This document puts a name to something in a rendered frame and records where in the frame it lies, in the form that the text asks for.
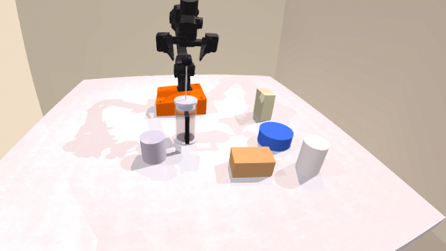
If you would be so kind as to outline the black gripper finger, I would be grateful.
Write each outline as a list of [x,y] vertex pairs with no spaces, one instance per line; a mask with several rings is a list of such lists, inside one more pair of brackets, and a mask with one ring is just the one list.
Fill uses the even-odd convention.
[[210,53],[211,43],[212,43],[212,38],[209,38],[209,37],[202,37],[202,41],[201,41],[201,51],[200,51],[200,58],[199,58],[199,61],[201,61],[202,58],[203,58],[207,53]]
[[172,61],[174,61],[174,46],[173,46],[173,36],[170,37],[163,37],[163,52],[167,53]]

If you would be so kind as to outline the blue short cylinder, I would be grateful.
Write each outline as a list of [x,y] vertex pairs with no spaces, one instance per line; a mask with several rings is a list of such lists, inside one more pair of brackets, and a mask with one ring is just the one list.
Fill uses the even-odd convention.
[[290,149],[293,131],[287,125],[265,122],[259,126],[257,142],[271,151],[282,152]]

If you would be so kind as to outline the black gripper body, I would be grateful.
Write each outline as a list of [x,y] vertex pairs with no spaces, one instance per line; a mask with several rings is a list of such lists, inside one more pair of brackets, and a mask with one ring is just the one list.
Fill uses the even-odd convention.
[[[157,51],[159,52],[163,52],[163,37],[170,37],[171,35],[169,34],[169,32],[159,32],[156,34],[156,47],[157,47]],[[211,43],[211,49],[210,52],[216,52],[217,51],[217,43],[218,43],[218,34],[217,33],[206,33],[205,37],[209,37],[212,38],[212,43]],[[201,47],[201,41],[202,39],[198,39],[197,37],[195,37],[194,33],[192,32],[181,32],[180,31],[180,36],[179,37],[175,37],[173,36],[173,45],[175,44],[179,44],[180,47],[194,47],[194,46],[199,46]]]

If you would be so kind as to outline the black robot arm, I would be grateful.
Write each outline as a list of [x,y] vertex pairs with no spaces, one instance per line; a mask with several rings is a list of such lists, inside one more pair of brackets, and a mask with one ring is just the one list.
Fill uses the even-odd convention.
[[[176,37],[180,36],[181,32],[192,32],[197,36],[197,29],[202,29],[203,18],[197,17],[199,0],[180,0],[180,4],[174,5],[174,9],[170,12],[169,23],[171,28],[176,32]],[[186,47],[177,46],[176,62],[174,64],[174,77],[178,78],[178,91],[185,91],[186,85],[186,66],[182,64],[184,56],[190,56],[187,53]],[[194,76],[194,63],[187,67],[187,91],[193,90],[190,85],[190,76]]]

